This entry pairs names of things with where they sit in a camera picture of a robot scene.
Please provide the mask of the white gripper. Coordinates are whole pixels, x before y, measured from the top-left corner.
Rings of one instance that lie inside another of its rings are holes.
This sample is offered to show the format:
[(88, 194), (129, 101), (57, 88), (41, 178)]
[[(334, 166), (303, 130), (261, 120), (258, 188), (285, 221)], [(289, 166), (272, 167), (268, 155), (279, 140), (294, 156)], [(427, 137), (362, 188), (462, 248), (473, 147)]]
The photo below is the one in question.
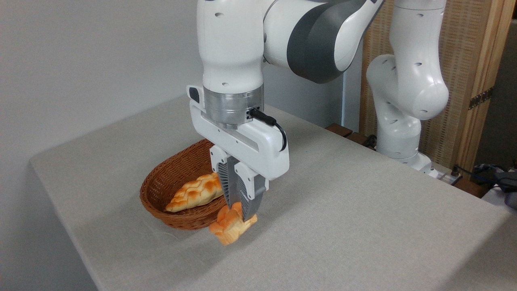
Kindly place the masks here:
[(243, 221), (247, 221), (260, 208), (268, 180), (289, 170), (288, 147), (281, 151), (281, 131), (256, 118), (235, 128), (211, 120), (202, 90), (195, 85), (187, 87), (192, 123), (200, 135), (215, 144), (209, 150), (212, 171), (218, 173), (228, 207), (240, 201)]

